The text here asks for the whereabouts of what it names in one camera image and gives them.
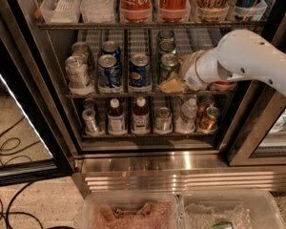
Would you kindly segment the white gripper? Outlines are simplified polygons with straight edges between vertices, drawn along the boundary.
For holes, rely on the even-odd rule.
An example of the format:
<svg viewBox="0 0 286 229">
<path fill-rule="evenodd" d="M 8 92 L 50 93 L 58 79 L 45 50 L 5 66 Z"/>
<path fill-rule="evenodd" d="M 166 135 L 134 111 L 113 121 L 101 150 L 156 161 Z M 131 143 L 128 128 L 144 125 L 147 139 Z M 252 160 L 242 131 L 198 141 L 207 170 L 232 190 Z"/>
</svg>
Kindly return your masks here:
<svg viewBox="0 0 286 229">
<path fill-rule="evenodd" d="M 183 83 L 192 91 L 205 91 L 208 84 L 203 82 L 196 72 L 196 61 L 203 55 L 204 51 L 188 53 L 179 56 L 181 66 L 179 77 Z M 181 93 L 185 91 L 185 86 L 178 77 L 170 78 L 159 85 L 159 89 L 164 93 Z"/>
</svg>

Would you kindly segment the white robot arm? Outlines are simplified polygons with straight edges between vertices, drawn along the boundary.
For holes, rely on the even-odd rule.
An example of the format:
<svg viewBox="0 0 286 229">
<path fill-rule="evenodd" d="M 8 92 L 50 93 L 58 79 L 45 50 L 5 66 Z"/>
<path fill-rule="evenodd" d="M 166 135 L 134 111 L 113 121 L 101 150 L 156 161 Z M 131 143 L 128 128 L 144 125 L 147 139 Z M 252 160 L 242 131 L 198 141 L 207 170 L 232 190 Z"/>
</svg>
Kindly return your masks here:
<svg viewBox="0 0 286 229">
<path fill-rule="evenodd" d="M 217 46 L 182 57 L 178 73 L 159 85 L 164 93 L 203 91 L 215 82 L 257 80 L 286 96 L 286 53 L 248 30 L 225 34 Z"/>
</svg>

